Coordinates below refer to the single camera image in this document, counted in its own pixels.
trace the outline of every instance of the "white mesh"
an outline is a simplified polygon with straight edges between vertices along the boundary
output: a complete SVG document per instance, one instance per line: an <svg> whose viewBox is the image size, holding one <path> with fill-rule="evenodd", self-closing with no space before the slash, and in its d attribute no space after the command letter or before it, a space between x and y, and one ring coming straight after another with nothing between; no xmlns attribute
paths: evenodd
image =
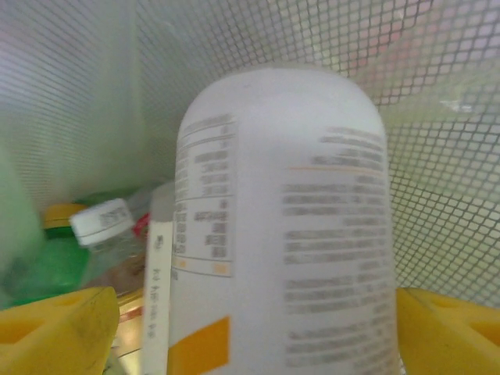
<svg viewBox="0 0 500 375"><path fill-rule="evenodd" d="M498 0L3 0L4 254L30 247L17 223L36 238L30 200L172 177L200 90L293 61L379 105L400 285L499 307L499 14Z"/></svg>

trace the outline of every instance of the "orange label stripe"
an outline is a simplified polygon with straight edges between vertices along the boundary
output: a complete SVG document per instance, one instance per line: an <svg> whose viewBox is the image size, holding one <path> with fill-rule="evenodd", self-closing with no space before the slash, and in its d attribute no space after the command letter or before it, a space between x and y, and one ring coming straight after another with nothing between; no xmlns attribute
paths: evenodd
<svg viewBox="0 0 500 375"><path fill-rule="evenodd" d="M229 363L230 318L197 330L169 349L168 375L199 375Z"/></svg>

